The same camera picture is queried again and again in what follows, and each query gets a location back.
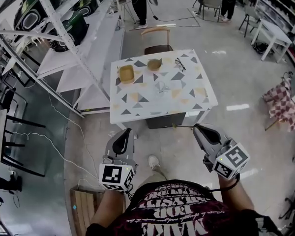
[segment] chair backrest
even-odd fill
[[[205,7],[218,8],[222,4],[222,0],[203,0]]]
[[[167,45],[169,45],[169,32],[171,31],[171,29],[169,29],[167,27],[153,27],[150,29],[146,29],[145,31],[143,31],[141,33],[141,36],[143,36],[144,34],[150,33],[150,32],[161,31],[161,30],[167,31]]]

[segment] wooden chair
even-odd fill
[[[173,51],[172,47],[169,45],[170,29],[167,27],[154,27],[154,28],[146,29],[144,32],[141,33],[141,36],[143,36],[144,34],[147,34],[149,32],[161,31],[161,30],[167,31],[167,45],[155,45],[155,46],[147,47],[144,49],[144,55]]]

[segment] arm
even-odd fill
[[[236,182],[235,178],[227,180],[220,175],[218,175],[218,179],[220,182],[220,188],[229,187]],[[221,193],[223,202],[232,210],[241,211],[245,209],[255,209],[251,199],[245,192],[240,182],[238,182],[234,188],[228,191],[222,191]]]
[[[119,215],[123,209],[123,194],[119,191],[106,190],[104,197],[91,219],[91,224],[99,224],[108,227]]]

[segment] white table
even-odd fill
[[[175,59],[186,70],[181,72]],[[162,59],[162,66],[152,72],[147,68],[150,59]],[[135,80],[120,82],[118,69],[132,65]],[[166,85],[169,90],[160,93]],[[111,64],[110,121],[120,128],[127,121],[153,118],[184,112],[199,112],[196,121],[218,105],[212,86],[194,50],[171,51],[123,59]]]
[[[279,57],[276,59],[276,62],[280,62],[283,55],[288,50],[290,44],[292,43],[291,40],[286,36],[286,34],[279,28],[277,25],[272,24],[264,19],[261,19],[259,27],[255,33],[253,40],[251,41],[251,45],[253,45],[259,33],[262,32],[263,35],[270,41],[268,48],[266,49],[265,53],[261,57],[261,60],[264,61],[266,56],[268,55],[269,51],[273,47],[274,44],[283,46],[282,52],[279,54]]]

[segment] white side table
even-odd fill
[[[270,41],[269,46],[267,47],[265,53],[261,57],[261,60],[264,61],[266,56],[268,55],[269,51],[273,47],[274,44],[284,46],[282,52],[279,54],[276,62],[280,62],[283,55],[286,53],[287,49],[289,48],[290,44],[292,43],[291,40],[286,36],[286,34],[279,28],[277,25],[274,25],[264,19],[261,19],[259,27],[255,33],[253,40],[251,41],[251,45],[253,45],[259,33],[262,32],[263,35]]]

